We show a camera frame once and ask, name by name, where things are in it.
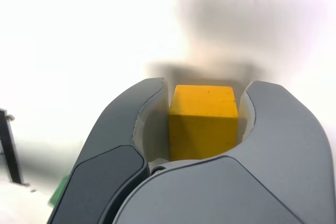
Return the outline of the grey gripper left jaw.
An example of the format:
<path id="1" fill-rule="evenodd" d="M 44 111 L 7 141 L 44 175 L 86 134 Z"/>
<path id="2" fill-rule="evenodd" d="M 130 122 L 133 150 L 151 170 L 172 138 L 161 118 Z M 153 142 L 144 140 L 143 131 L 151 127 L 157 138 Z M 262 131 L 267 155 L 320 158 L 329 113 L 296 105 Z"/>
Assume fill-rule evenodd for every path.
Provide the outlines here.
<path id="1" fill-rule="evenodd" d="M 163 78 L 116 97 L 93 126 L 49 223 L 112 223 L 129 194 L 170 158 L 169 98 Z"/>

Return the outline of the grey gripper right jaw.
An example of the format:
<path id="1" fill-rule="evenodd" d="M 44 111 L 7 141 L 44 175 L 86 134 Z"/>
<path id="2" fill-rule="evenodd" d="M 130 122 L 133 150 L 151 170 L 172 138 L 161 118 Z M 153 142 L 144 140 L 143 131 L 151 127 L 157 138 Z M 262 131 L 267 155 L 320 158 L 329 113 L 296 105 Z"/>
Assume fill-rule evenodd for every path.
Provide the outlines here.
<path id="1" fill-rule="evenodd" d="M 239 117 L 240 144 L 162 164 L 114 223 L 333 223 L 332 153 L 311 111 L 284 87 L 254 81 Z"/>

